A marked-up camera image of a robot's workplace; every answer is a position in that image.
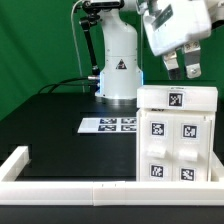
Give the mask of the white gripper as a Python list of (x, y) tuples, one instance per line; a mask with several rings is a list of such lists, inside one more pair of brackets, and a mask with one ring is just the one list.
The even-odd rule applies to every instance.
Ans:
[(160, 7), (157, 15), (149, 10), (143, 14), (146, 36), (153, 54), (165, 54), (163, 62), (169, 79), (180, 80), (181, 71), (174, 50), (183, 45), (185, 74), (189, 79), (199, 77), (201, 48), (198, 40), (211, 34), (211, 20), (205, 1), (164, 0)]

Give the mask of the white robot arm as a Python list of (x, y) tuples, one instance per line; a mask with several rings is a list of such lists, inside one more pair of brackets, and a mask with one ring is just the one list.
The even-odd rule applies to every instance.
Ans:
[(212, 25), (224, 22), (224, 0), (90, 0), (100, 10), (105, 67), (96, 96), (106, 100), (134, 100), (143, 84), (137, 62), (137, 32), (120, 19), (121, 10), (142, 16), (154, 55), (163, 58), (171, 79), (181, 77), (176, 50), (181, 49), (188, 78), (201, 75), (199, 41), (211, 35)]

